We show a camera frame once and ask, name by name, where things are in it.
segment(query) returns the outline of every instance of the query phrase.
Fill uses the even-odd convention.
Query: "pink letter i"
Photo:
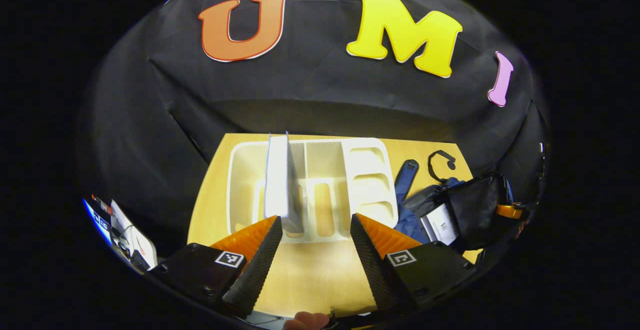
[[[498,76],[495,78],[493,88],[486,95],[495,105],[504,107],[507,103],[507,88],[514,66],[502,53],[496,52],[495,56],[498,58]]]

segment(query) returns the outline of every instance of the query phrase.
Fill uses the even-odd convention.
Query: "yellow letter m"
[[[451,76],[453,47],[462,31],[462,25],[454,18],[431,11],[414,23],[401,0],[362,0],[360,24],[358,39],[347,44],[350,55],[384,59],[387,48],[382,46],[382,34],[386,30],[398,62],[407,61],[427,43],[424,52],[413,60],[415,66],[439,77]]]

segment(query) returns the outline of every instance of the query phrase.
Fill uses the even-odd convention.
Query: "black bag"
[[[512,205],[509,185],[501,173],[487,173],[446,191],[445,202],[455,214],[461,246],[466,250],[485,248],[517,231],[521,219],[496,214],[498,205]]]

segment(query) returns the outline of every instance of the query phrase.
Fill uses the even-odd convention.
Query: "white paper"
[[[458,238],[458,230],[451,221],[451,215],[445,204],[430,211],[429,214],[420,218],[420,221],[427,231],[430,241],[439,240],[445,245],[450,245]]]
[[[121,232],[122,236],[128,241],[129,256],[132,257],[134,251],[138,250],[144,261],[149,265],[147,270],[156,267],[158,265],[158,258],[154,244],[147,239],[140,230],[133,226],[118,206],[118,203],[114,200],[111,201],[111,208],[113,209],[111,226]]]

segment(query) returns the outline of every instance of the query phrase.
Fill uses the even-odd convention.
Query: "black headphones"
[[[436,173],[434,172],[434,167],[431,164],[432,163],[431,158],[435,157],[436,154],[442,155],[443,157],[447,158],[446,166],[448,166],[448,168],[450,168],[451,170],[455,170],[456,168],[456,164],[455,164],[456,159],[451,155],[449,155],[448,153],[446,153],[444,150],[436,150],[431,155],[429,155],[429,159],[427,160],[427,169],[429,170],[429,175],[431,175],[431,177],[434,178],[435,180],[438,180],[441,183],[445,183],[447,180],[437,177]]]

